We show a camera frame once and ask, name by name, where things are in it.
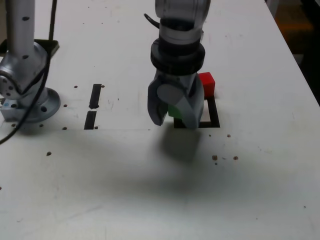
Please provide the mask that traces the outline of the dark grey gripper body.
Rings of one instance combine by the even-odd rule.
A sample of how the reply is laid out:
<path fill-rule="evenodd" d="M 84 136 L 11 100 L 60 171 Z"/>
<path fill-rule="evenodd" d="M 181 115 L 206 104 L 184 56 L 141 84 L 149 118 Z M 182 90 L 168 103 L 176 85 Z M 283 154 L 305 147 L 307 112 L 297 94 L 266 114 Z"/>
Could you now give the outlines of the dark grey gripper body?
<path fill-rule="evenodd" d="M 156 91 L 159 86 L 163 84 L 173 85 L 175 87 L 190 91 L 196 89 L 199 85 L 200 79 L 197 73 L 188 75 L 172 75 L 157 70 L 152 81 L 152 90 Z"/>

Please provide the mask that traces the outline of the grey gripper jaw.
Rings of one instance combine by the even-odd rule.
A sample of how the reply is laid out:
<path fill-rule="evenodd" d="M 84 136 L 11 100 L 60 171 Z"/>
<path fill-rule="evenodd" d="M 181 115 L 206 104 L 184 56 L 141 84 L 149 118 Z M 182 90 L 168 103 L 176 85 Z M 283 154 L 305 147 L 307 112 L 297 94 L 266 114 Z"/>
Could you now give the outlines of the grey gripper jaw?
<path fill-rule="evenodd" d="M 164 103 L 174 107 L 186 128 L 199 127 L 204 107 L 204 87 L 198 82 L 197 88 L 184 90 L 170 84 L 162 84 L 157 89 L 157 95 Z"/>
<path fill-rule="evenodd" d="M 154 79 L 148 86 L 147 94 L 147 110 L 152 122 L 161 126 L 168 113 L 168 104 L 164 103 L 157 94 L 157 89 L 161 85 L 161 81 Z"/>

